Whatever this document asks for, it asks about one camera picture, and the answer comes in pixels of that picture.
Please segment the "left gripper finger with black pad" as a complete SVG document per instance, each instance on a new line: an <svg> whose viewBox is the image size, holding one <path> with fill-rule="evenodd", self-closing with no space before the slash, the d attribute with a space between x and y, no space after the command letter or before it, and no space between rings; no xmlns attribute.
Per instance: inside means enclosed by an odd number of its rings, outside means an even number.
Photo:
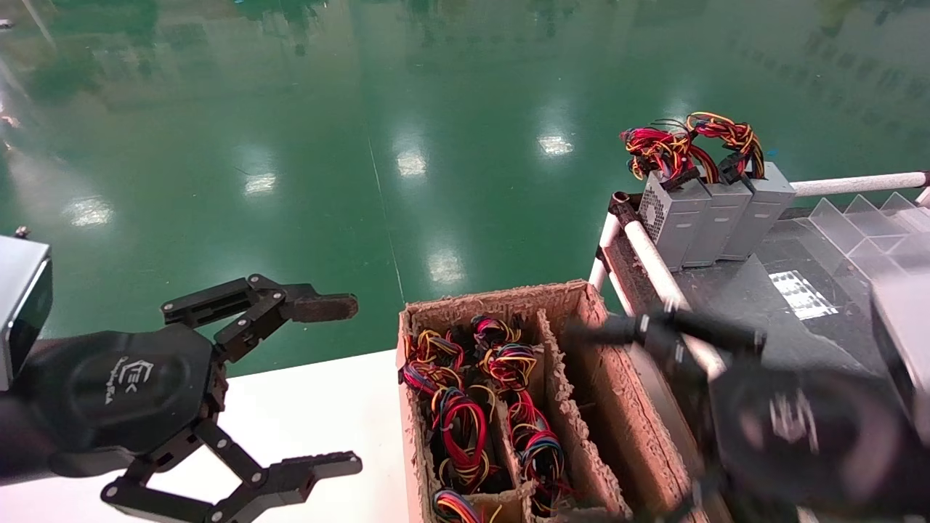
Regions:
<svg viewBox="0 0 930 523"><path fill-rule="evenodd" d="M148 482L159 462L141 457L104 487L100 500L122 514L153 522L253 522L270 509L305 503L321 480L352 476L363 469L355 453L302 456L261 467L209 419L193 424L190 436L180 434L175 441L207 446L239 477L239 485L216 503L150 489Z"/></svg>

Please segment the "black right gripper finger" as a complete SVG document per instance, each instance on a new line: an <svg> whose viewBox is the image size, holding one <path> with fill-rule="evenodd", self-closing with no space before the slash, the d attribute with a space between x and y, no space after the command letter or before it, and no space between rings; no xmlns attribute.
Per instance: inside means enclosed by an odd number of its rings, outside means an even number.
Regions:
<svg viewBox="0 0 930 523"><path fill-rule="evenodd" d="M685 522L698 512L703 512L708 499L720 493L727 484L727 472L721 467L712 467L692 484L683 500L672 509L658 514L640 512L633 516L582 510L565 513L565 522Z"/></svg>
<svg viewBox="0 0 930 523"><path fill-rule="evenodd" d="M601 325L570 319L565 341L571 349L636 345L668 374L711 380L727 367L724 353L760 357L767 332L710 312L665 308L634 317L610 314Z"/></svg>

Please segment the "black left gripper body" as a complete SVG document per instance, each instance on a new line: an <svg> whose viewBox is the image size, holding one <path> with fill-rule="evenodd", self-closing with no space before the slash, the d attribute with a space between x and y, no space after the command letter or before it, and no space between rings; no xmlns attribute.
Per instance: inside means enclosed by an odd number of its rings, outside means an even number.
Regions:
<svg viewBox="0 0 930 523"><path fill-rule="evenodd" d="M186 325L48 341L28 360L30 404L59 454L146 455L203 417L214 357Z"/></svg>

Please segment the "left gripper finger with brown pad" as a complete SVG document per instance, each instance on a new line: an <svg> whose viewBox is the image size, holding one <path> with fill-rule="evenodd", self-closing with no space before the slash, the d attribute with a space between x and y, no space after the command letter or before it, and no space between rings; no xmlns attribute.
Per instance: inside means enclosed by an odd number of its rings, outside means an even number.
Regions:
<svg viewBox="0 0 930 523"><path fill-rule="evenodd" d="M355 317L358 309L351 293L319 294L309 283L279 284L263 275L222 283L161 307L165 324L183 324L193 330L232 318L214 335L214 347L229 362L242 360L288 321L342 321Z"/></svg>

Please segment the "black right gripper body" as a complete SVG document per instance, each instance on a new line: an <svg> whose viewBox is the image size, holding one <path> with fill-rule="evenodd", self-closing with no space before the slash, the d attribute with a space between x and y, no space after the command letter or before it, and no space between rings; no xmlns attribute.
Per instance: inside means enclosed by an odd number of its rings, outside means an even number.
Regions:
<svg viewBox="0 0 930 523"><path fill-rule="evenodd" d="M734 363L708 385L721 467L767 500L903 511L910 423L874 376Z"/></svg>

